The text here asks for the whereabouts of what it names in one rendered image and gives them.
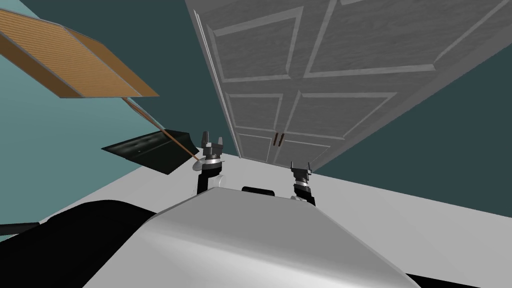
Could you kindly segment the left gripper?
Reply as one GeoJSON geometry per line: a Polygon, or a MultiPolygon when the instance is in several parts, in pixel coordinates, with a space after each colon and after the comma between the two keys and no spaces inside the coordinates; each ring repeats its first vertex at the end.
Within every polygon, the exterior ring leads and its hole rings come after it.
{"type": "Polygon", "coordinates": [[[209,140],[209,131],[204,131],[201,138],[201,148],[203,156],[207,160],[220,159],[223,152],[223,138],[220,136],[216,144],[212,144],[209,140]]]}

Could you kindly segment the black flat box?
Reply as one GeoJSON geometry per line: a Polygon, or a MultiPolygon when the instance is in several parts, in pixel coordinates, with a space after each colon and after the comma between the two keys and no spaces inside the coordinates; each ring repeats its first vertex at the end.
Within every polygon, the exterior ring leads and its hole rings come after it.
{"type": "Polygon", "coordinates": [[[102,148],[138,165],[169,175],[192,158],[162,131],[138,136],[102,148]]]}

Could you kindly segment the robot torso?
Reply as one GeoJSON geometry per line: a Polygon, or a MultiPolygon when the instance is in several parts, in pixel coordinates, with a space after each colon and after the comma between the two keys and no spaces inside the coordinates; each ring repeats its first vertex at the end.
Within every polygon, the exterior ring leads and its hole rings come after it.
{"type": "Polygon", "coordinates": [[[305,201],[212,188],[133,233],[84,288],[420,288],[305,201]]]}

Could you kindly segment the grey panelled cupboard door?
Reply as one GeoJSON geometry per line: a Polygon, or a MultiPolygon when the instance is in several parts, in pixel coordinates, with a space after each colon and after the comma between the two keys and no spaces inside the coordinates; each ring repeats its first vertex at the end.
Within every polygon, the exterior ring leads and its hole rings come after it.
{"type": "Polygon", "coordinates": [[[315,130],[321,112],[309,109],[313,100],[305,96],[316,41],[337,3],[205,0],[189,5],[239,157],[283,167],[293,161],[303,168],[341,139],[315,130]]]}
{"type": "Polygon", "coordinates": [[[338,0],[305,81],[332,161],[512,44],[512,0],[338,0]]]}

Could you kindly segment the grey cupboard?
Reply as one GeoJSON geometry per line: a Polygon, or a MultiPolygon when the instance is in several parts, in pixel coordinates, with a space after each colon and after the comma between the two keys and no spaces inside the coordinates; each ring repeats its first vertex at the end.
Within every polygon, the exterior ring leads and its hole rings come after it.
{"type": "Polygon", "coordinates": [[[319,169],[512,44],[512,0],[184,0],[240,158],[319,169]]]}

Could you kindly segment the brown wooden table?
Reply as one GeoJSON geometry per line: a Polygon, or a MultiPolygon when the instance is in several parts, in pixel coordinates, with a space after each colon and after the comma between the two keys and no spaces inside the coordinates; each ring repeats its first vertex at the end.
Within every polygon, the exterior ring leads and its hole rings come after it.
{"type": "Polygon", "coordinates": [[[133,98],[157,93],[101,42],[61,24],[0,8],[0,55],[62,99],[120,98],[154,126],[133,98]]]}

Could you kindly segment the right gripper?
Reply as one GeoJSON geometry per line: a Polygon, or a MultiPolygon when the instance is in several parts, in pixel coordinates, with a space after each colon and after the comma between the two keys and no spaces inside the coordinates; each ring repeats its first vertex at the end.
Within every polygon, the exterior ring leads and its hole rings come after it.
{"type": "Polygon", "coordinates": [[[311,175],[312,169],[310,162],[307,163],[307,169],[294,168],[294,162],[290,162],[290,168],[293,172],[293,177],[296,182],[307,183],[309,181],[309,176],[311,175]]]}

